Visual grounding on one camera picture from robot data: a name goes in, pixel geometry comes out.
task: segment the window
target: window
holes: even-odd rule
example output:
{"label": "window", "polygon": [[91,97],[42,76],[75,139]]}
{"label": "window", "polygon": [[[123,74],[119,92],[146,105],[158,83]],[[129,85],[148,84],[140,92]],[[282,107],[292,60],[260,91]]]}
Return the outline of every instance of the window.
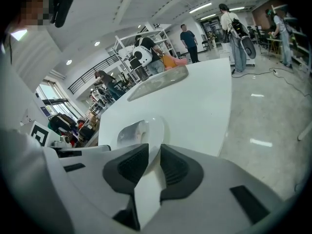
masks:
{"label": "window", "polygon": [[79,117],[82,117],[82,115],[70,104],[55,83],[43,81],[36,89],[36,92],[46,105],[50,114],[65,114],[75,121],[77,121]]}

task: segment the desk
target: desk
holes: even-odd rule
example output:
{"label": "desk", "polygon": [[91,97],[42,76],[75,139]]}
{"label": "desk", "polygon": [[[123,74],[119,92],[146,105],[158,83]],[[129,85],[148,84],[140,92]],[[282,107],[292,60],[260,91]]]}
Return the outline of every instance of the desk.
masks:
{"label": "desk", "polygon": [[279,39],[274,39],[274,38],[267,38],[267,40],[268,40],[268,44],[269,44],[269,46],[268,46],[268,53],[270,52],[270,41],[272,42],[272,44],[271,44],[271,48],[272,48],[272,50],[274,50],[274,54],[279,54],[279,49],[280,49],[280,42],[282,42],[281,40],[279,40]]}
{"label": "desk", "polygon": [[113,150],[116,134],[149,114],[164,121],[163,143],[218,156],[231,111],[229,59],[202,61],[187,68],[184,80],[129,102],[137,85],[130,89],[101,116],[98,144],[111,145]]}

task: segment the backpack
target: backpack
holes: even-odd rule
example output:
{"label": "backpack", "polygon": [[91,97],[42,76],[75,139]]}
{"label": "backpack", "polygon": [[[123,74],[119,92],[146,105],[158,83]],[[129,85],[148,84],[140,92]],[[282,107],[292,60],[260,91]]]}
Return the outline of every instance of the backpack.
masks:
{"label": "backpack", "polygon": [[139,40],[138,47],[135,47],[132,54],[138,59],[138,61],[142,64],[142,67],[145,67],[152,61],[153,55],[150,50],[141,46],[143,38]]}

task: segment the woman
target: woman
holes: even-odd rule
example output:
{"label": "woman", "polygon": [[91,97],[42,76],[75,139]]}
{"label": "woman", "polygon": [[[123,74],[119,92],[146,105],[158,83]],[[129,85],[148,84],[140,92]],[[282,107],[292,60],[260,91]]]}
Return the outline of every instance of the woman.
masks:
{"label": "woman", "polygon": [[233,33],[234,29],[232,27],[233,19],[239,20],[238,16],[235,13],[230,12],[229,8],[223,3],[219,5],[219,9],[223,14],[221,16],[222,29],[226,30],[229,34],[232,53],[235,60],[235,70],[238,72],[242,72],[246,68],[247,58],[245,51],[240,44],[240,38],[237,38],[235,36],[235,34]]}
{"label": "woman", "polygon": [[293,68],[292,65],[292,53],[289,46],[289,34],[286,29],[286,26],[283,22],[283,20],[275,14],[272,10],[266,10],[265,11],[268,17],[271,18],[271,21],[275,23],[276,29],[274,32],[272,32],[272,36],[275,38],[278,33],[280,34],[280,39],[283,43],[283,53],[282,53],[282,61],[286,67]]}

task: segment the black shirt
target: black shirt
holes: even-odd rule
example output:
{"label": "black shirt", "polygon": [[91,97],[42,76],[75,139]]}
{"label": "black shirt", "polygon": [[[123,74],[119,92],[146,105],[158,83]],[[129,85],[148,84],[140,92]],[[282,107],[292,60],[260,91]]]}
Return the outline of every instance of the black shirt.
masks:
{"label": "black shirt", "polygon": [[114,77],[112,77],[112,76],[110,76],[110,75],[108,75],[107,73],[105,73],[104,71],[102,71],[102,70],[99,70],[99,75],[101,76],[101,77],[103,77],[102,78],[102,81],[103,81],[103,83],[104,83],[104,85],[107,87],[107,84],[108,83],[110,83],[111,81],[113,81],[115,78]]}
{"label": "black shirt", "polygon": [[195,37],[195,35],[190,30],[188,30],[186,32],[182,32],[180,34],[180,39],[184,40],[187,48],[196,47],[196,43],[195,43],[194,37]]}
{"label": "black shirt", "polygon": [[[137,40],[137,41],[135,42],[135,47],[138,47],[139,42],[140,42],[140,39]],[[160,60],[159,56],[158,56],[158,55],[155,53],[155,51],[152,49],[155,45],[156,45],[156,44],[155,44],[150,38],[148,38],[148,37],[145,37],[145,38],[143,38],[143,40],[142,40],[141,46],[147,48],[148,50],[150,50],[150,51],[152,52],[153,58],[152,58],[152,61],[151,61],[151,62]]]}

